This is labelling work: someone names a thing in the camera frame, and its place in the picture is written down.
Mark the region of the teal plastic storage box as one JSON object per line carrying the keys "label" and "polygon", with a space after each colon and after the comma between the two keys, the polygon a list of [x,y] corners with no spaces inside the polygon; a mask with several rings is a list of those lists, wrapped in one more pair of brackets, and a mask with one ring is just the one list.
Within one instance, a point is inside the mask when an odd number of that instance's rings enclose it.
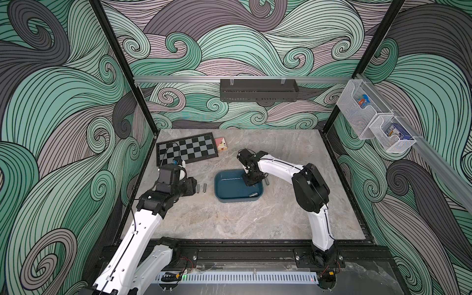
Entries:
{"label": "teal plastic storage box", "polygon": [[[245,173],[243,169],[223,170],[215,176],[215,195],[222,203],[247,202],[258,200],[264,194],[262,183],[247,186],[244,181],[221,181],[222,178],[242,178]],[[257,197],[249,197],[250,194],[258,193]]]}

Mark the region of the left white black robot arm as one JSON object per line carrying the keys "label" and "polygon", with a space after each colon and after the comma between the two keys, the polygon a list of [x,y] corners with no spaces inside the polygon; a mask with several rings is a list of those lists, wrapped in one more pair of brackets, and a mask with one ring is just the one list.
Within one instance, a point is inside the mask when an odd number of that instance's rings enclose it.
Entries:
{"label": "left white black robot arm", "polygon": [[132,224],[113,258],[91,287],[80,295],[143,295],[173,258],[173,248],[157,245],[141,262],[153,233],[174,203],[196,193],[197,181],[185,178],[177,184],[157,182],[139,198]]}

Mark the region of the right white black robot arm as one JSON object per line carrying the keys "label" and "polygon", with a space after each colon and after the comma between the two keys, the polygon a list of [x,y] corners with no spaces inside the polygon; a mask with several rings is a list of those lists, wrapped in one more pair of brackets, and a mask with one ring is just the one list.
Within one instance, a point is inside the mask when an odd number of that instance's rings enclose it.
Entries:
{"label": "right white black robot arm", "polygon": [[242,149],[237,159],[243,165],[247,186],[262,182],[267,175],[285,180],[293,187],[297,204],[307,212],[312,233],[312,251],[324,262],[333,255],[335,238],[329,225],[330,188],[312,163],[297,165],[280,160],[265,151]]}

